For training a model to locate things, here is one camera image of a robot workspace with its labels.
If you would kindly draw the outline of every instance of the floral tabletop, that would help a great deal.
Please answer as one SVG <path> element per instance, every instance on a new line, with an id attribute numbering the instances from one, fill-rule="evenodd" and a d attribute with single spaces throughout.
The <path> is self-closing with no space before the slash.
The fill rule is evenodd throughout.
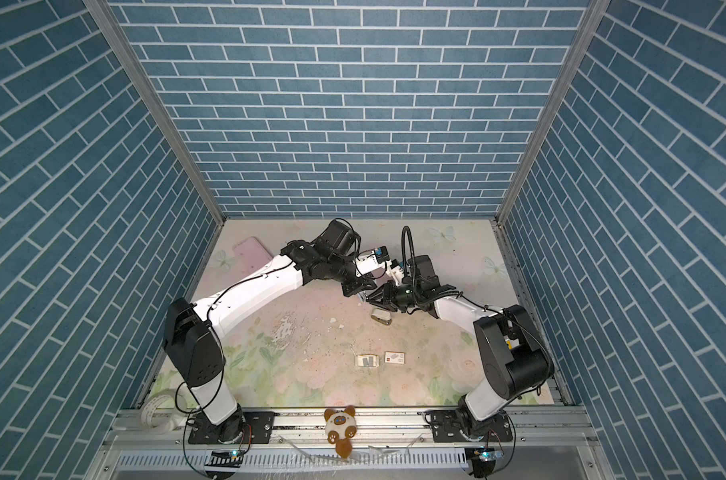
<path id="1" fill-rule="evenodd" d="M 355 220 L 362 249 L 385 245 L 399 258 L 405 220 Z M 229 220 L 205 269 L 195 298 L 215 293 L 255 270 L 258 252 L 243 250 L 254 236 L 269 255 L 290 240 L 312 241 L 327 220 Z M 486 221 L 408 220 L 417 255 L 428 254 L 441 283 L 477 302 L 517 302 Z M 344 298 L 339 283 L 314 280 L 286 293 L 243 320 L 223 339 L 225 380 L 244 407 L 439 406 L 483 378 L 474 336 L 425 312 L 394 313 L 385 326 L 371 319 L 371 306 Z M 385 351 L 404 352 L 405 364 L 385 363 Z M 379 356 L 379 367 L 358 367 L 357 355 Z M 175 389 L 182 379 L 166 359 L 150 391 Z M 187 394 L 189 407 L 194 406 Z M 526 394 L 517 403 L 547 404 Z"/>

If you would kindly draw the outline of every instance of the white cable bundle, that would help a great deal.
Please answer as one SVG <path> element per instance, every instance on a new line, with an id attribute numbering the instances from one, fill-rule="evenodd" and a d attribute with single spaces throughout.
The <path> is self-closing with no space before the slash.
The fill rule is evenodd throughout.
<path id="1" fill-rule="evenodd" d="M 155 424 L 155 412 L 169 400 L 174 403 L 174 390 L 166 389 L 157 392 L 142 405 L 142 409 L 139 412 L 139 424 L 145 432 L 161 435 L 172 432 L 176 427 L 184 425 L 187 417 L 179 410 L 176 410 L 176 408 L 171 412 L 171 415 L 168 416 L 165 422 L 161 422 L 158 425 Z"/>

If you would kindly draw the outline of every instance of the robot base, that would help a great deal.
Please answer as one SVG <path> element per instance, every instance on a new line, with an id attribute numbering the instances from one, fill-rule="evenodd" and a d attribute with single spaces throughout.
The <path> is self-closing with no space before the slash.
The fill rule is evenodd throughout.
<path id="1" fill-rule="evenodd" d="M 465 425 L 466 420 L 463 419 L 464 414 L 460 409 L 456 410 L 430 410 L 430 426 L 432 431 L 432 440 L 435 443 L 454 443 L 454 442 L 496 442 L 497 437 L 491 433 L 493 430 L 498 436 L 499 442 L 512 441 L 512 429 L 507 416 L 502 413 L 486 418 L 482 422 L 474 422 L 470 429 Z"/>
<path id="2" fill-rule="evenodd" d="M 249 434 L 251 427 L 251 443 L 269 443 L 272 435 L 272 423 L 275 420 L 274 412 L 243 412 L 238 406 L 235 413 L 219 425 L 212 425 L 202 412 L 190 417 L 193 422 L 189 424 L 190 445 L 215 445 L 218 443 L 234 444 L 241 442 L 245 433 Z M 243 439 L 243 445 L 248 444 L 248 438 Z"/>

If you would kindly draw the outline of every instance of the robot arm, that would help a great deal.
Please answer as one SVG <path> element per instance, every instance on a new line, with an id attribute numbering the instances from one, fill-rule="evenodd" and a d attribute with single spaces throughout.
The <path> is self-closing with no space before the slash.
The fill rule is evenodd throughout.
<path id="1" fill-rule="evenodd" d="M 168 309 L 164 349 L 221 442 L 241 431 L 243 415 L 224 385 L 224 357 L 219 339 L 247 316 L 283 293 L 312 280 L 337 280 L 344 296 L 362 294 L 372 305 L 396 312 L 420 308 L 453 322 L 476 337 L 486 378 L 457 408 L 468 436 L 483 436 L 487 421 L 522 392 L 551 375 L 552 362 L 542 348 L 531 318 L 520 306 L 480 306 L 461 298 L 451 285 L 441 285 L 428 256 L 403 264 L 390 261 L 387 249 L 359 253 L 360 237 L 337 220 L 311 243 L 289 242 L 269 264 L 221 292 L 190 304 L 176 300 Z M 368 275 L 382 268 L 391 278 L 377 287 Z M 518 340 L 514 349 L 505 338 Z"/>

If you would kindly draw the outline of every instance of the metal grille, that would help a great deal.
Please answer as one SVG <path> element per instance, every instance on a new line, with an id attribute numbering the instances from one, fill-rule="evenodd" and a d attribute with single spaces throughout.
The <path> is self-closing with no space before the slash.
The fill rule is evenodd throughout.
<path id="1" fill-rule="evenodd" d="M 399 453 L 387 456 L 377 453 L 367 453 L 365 450 L 356 450 L 359 459 L 342 461 L 328 448 L 308 448 L 306 453 L 315 456 L 312 459 L 302 456 L 291 448 L 277 448 L 269 451 L 252 451 L 243 458 L 239 468 L 216 466 L 224 460 L 212 457 L 211 450 L 192 451 L 187 453 L 190 463 L 196 468 L 203 469 L 204 464 L 210 471 L 224 472 L 320 472 L 340 469 L 362 468 L 466 468 L 467 458 L 464 449 L 454 447 L 444 448 L 412 448 L 411 453 L 402 449 Z M 121 471 L 169 471 L 186 470 L 182 452 L 167 451 L 134 451 L 123 452 L 118 461 L 118 470 Z"/>

